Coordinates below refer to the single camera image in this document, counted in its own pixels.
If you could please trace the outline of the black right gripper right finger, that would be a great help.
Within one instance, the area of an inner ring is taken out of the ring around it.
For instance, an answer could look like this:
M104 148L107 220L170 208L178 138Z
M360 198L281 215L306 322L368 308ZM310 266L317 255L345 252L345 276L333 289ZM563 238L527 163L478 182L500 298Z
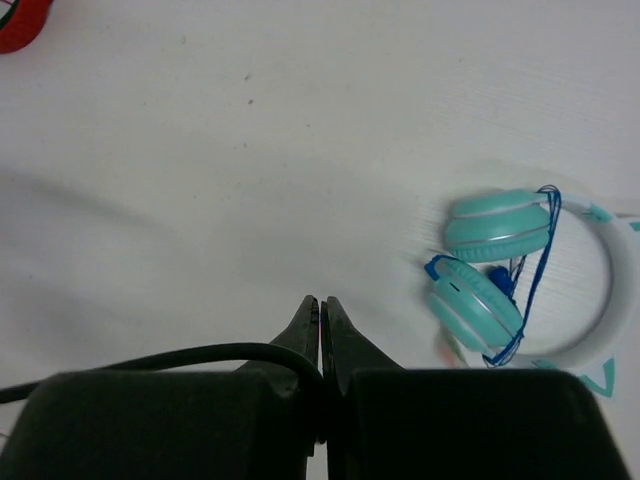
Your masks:
M321 305L332 479L626 479L593 395L542 369L400 367Z

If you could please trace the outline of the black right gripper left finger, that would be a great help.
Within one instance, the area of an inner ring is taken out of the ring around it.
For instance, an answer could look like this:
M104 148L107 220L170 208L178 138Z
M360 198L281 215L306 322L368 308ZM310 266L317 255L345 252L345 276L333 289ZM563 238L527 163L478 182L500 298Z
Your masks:
M35 387L9 436L13 479L302 479L319 437L319 304L270 343L67 372Z

